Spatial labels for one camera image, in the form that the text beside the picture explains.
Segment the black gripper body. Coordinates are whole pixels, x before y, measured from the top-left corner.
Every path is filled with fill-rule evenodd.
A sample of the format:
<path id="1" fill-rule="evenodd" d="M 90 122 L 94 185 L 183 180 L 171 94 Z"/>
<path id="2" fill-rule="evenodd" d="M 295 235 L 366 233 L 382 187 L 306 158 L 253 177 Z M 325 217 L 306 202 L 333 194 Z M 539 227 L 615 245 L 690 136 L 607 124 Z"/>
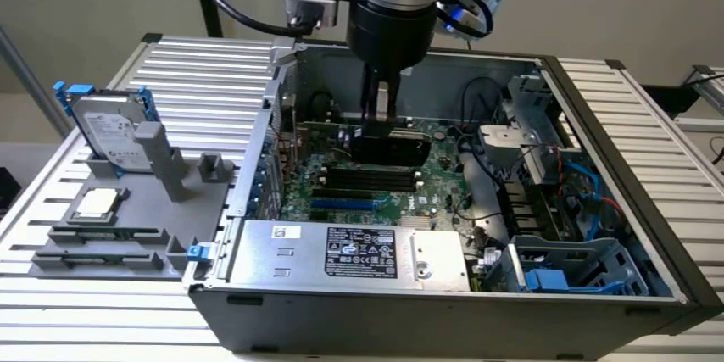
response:
<path id="1" fill-rule="evenodd" d="M 349 4 L 346 44 L 374 70 L 402 70 L 423 59 L 435 25 L 435 6 L 401 11 L 370 2 Z"/>

